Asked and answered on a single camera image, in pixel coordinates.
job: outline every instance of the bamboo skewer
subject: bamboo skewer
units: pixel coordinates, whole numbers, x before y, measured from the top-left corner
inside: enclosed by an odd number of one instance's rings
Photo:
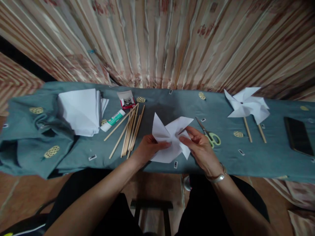
[[[131,148],[130,148],[130,150],[129,150],[127,159],[129,158],[131,151],[133,151],[133,149],[134,149],[134,147],[135,147],[137,135],[138,135],[139,128],[140,128],[141,121],[142,121],[142,117],[143,117],[144,108],[145,108],[145,105],[143,106],[141,115],[140,115],[139,118],[138,118],[138,123],[137,123],[137,126],[136,126],[135,135],[134,135],[134,138],[133,138],[133,140],[132,140]]]
[[[249,141],[252,143],[253,140],[252,140],[252,136],[250,135],[250,131],[249,131],[249,128],[248,128],[246,117],[243,117],[243,118],[244,118],[244,123],[245,123],[245,126],[246,126],[246,130],[247,130],[247,134],[248,134],[248,137],[249,137]]]
[[[125,138],[124,138],[124,143],[122,145],[122,149],[121,149],[121,155],[120,155],[120,158],[122,158],[122,156],[124,155],[124,150],[125,150],[125,145],[126,145],[126,139],[127,139],[127,132],[125,133]]]
[[[126,143],[125,143],[125,147],[124,147],[124,156],[127,155],[127,152],[128,152],[128,146],[129,146],[129,140],[130,140],[130,135],[131,135],[132,123],[134,122],[134,118],[135,118],[135,111],[133,111],[133,113],[131,114],[130,125],[129,125],[128,129],[127,129],[128,133],[127,133],[127,139],[126,139]]]
[[[265,135],[263,134],[263,130],[262,130],[262,127],[260,126],[260,124],[258,125],[258,129],[259,129],[259,132],[260,132],[260,134],[261,134],[261,136],[263,138],[263,142],[267,143]]]
[[[134,139],[135,132],[136,132],[135,131],[135,125],[136,125],[137,116],[138,116],[138,109],[139,109],[139,107],[137,107],[137,110],[136,110],[136,114],[135,114],[135,118],[134,118],[134,124],[132,126],[130,141],[129,141],[129,145],[128,145],[128,150],[130,150],[130,148],[131,148],[131,144],[132,144],[132,141]]]
[[[122,148],[122,157],[125,155],[125,150],[126,150],[126,145],[127,145],[127,141],[128,141],[128,135],[129,135],[129,129],[130,129],[130,124],[132,123],[133,114],[134,113],[132,112],[132,114],[130,115],[130,123],[127,127],[127,130],[126,130],[126,140],[125,140],[124,146]]]
[[[109,156],[109,159],[111,159],[112,156],[114,155],[114,152],[115,152],[115,150],[116,150],[116,148],[117,148],[117,146],[118,146],[118,144],[119,144],[119,142],[120,142],[122,136],[124,135],[124,132],[126,131],[129,122],[130,122],[130,120],[128,120],[127,124],[125,125],[125,128],[124,128],[124,130],[122,131],[122,133],[121,133],[121,135],[120,135],[120,137],[119,137],[119,139],[118,139],[118,141],[117,141],[117,143],[116,143],[114,149],[112,150],[112,153],[111,153],[111,155]]]
[[[112,133],[114,133],[114,131],[120,126],[121,123],[124,122],[124,120],[131,114],[131,112],[133,112],[134,109],[137,108],[138,105],[139,103],[130,110],[130,112],[119,122],[118,125],[116,125],[116,127],[110,132],[110,134],[104,139],[104,141],[106,141],[112,135]]]

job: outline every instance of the scissors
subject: scissors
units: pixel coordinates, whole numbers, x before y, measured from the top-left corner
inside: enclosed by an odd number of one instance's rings
[[[198,121],[200,127],[202,128],[204,135],[209,139],[209,142],[210,142],[211,147],[214,148],[214,145],[217,145],[217,146],[220,145],[220,144],[221,144],[221,139],[219,138],[219,136],[216,135],[215,133],[208,132],[208,131],[206,130],[206,128],[205,128],[205,127],[201,124],[201,122],[198,120],[197,117],[196,117],[196,120]]]

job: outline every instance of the white paper sheet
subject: white paper sheet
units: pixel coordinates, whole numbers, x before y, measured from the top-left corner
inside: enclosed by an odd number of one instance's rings
[[[183,153],[185,158],[188,159],[190,149],[186,145],[181,143],[178,138],[181,136],[185,136],[190,139],[187,131],[185,131],[184,129],[193,120],[194,119],[181,116],[168,125],[164,126],[160,118],[155,113],[152,134],[158,143],[166,141],[171,143],[171,146],[167,149],[158,151],[151,159],[151,161],[171,163],[181,153]]]
[[[269,107],[262,97],[252,97],[260,87],[245,88],[233,97],[224,90],[226,98],[229,100],[234,111],[228,117],[246,117],[252,114],[255,118],[256,124],[260,124],[266,119],[270,112]]]
[[[69,91],[58,96],[58,116],[68,122],[76,135],[92,137],[99,132],[108,99],[92,89]]]

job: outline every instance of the glue stick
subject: glue stick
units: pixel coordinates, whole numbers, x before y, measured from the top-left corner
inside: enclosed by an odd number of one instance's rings
[[[120,109],[115,115],[113,115],[105,124],[101,126],[101,130],[108,131],[117,121],[119,121],[126,113]]]

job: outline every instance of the scissors blade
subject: scissors blade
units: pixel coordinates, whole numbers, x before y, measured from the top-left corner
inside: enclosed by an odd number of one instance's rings
[[[198,121],[200,127],[202,128],[203,131],[206,131],[205,127],[200,123],[200,121],[198,120],[198,118],[195,116],[196,120]]]

